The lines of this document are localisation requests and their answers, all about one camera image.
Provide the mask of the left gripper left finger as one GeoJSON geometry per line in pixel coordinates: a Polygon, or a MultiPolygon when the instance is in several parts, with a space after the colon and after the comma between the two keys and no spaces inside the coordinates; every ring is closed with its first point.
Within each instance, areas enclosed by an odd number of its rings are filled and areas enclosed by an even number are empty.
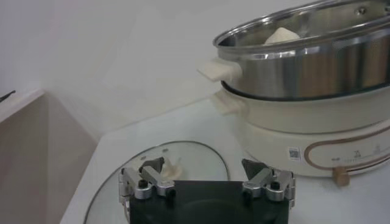
{"type": "Polygon", "coordinates": [[[176,197],[175,182],[161,174],[165,162],[164,157],[159,157],[145,161],[138,170],[131,167],[119,170],[119,202],[125,213],[130,213],[132,197],[141,201],[148,200],[153,191],[165,200],[173,201],[176,197]]]}

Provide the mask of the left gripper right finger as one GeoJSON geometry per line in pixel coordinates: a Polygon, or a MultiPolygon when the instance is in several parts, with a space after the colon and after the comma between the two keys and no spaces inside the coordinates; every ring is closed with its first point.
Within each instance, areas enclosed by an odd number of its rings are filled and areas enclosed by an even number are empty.
{"type": "Polygon", "coordinates": [[[242,183],[245,203],[266,197],[269,201],[287,201],[289,209],[296,204],[296,178],[291,171],[276,170],[265,163],[242,159],[248,180],[242,183]]]}

